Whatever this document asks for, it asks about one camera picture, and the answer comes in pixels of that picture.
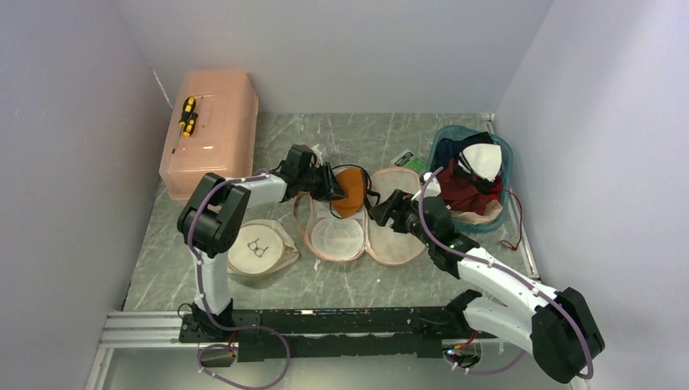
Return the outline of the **orange black bra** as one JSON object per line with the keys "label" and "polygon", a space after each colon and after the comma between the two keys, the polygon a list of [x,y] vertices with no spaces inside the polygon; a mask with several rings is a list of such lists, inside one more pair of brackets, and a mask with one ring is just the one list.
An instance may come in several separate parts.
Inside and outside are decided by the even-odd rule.
{"label": "orange black bra", "polygon": [[364,168],[352,164],[337,166],[335,178],[346,196],[331,201],[329,210],[337,219],[346,219],[355,215],[362,207],[366,209],[377,206],[380,194],[373,190],[371,175]]}

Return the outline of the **patterned beige oven mitt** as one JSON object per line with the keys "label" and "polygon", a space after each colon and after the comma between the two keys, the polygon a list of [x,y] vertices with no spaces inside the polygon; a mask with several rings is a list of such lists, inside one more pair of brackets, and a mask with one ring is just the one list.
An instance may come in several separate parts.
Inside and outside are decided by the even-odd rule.
{"label": "patterned beige oven mitt", "polygon": [[315,201],[308,193],[298,195],[292,206],[301,238],[321,260],[352,262],[368,254],[379,264],[400,266],[426,250],[415,237],[394,232],[391,222],[377,225],[363,206],[345,219],[336,218],[332,212],[328,203]]}

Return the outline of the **dark red bra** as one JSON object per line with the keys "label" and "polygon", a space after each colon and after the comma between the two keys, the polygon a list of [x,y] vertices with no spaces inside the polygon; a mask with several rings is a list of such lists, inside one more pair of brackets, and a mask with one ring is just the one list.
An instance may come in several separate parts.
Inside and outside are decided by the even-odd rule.
{"label": "dark red bra", "polygon": [[500,199],[504,188],[501,175],[497,175],[493,181],[485,180],[467,171],[454,158],[443,165],[435,162],[432,170],[439,167],[442,167],[442,171],[436,179],[440,183],[440,197],[446,206],[450,206],[450,210],[484,215],[488,204]]}

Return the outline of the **white mesh laundry bag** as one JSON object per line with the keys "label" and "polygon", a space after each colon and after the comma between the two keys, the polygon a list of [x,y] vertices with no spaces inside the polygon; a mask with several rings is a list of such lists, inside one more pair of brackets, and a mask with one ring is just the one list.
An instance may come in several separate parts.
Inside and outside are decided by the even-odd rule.
{"label": "white mesh laundry bag", "polygon": [[227,252],[230,273],[259,277],[290,267],[301,257],[294,239],[282,224],[272,219],[244,222]]}

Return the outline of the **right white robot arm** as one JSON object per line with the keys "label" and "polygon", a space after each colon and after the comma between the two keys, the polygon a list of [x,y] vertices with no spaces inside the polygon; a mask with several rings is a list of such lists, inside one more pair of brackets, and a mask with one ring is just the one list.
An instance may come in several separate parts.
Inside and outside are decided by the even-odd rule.
{"label": "right white robot arm", "polygon": [[592,360],[605,342],[580,292],[551,288],[497,260],[456,229],[438,197],[415,199],[396,189],[367,214],[380,227],[416,237],[437,268],[475,285],[446,306],[455,336],[493,335],[529,353],[561,384],[592,376]]}

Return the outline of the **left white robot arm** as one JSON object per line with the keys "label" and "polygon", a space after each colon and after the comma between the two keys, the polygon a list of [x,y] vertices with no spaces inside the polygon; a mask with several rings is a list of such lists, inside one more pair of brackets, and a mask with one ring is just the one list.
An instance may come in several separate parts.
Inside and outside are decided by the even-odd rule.
{"label": "left white robot arm", "polygon": [[278,204],[308,193],[317,201],[346,196],[327,162],[304,145],[293,145],[278,167],[255,175],[229,178],[206,173],[195,188],[177,221],[193,257],[196,295],[193,320],[214,341],[235,331],[233,299],[228,287],[228,266],[218,260],[235,243],[245,212],[255,206]]}

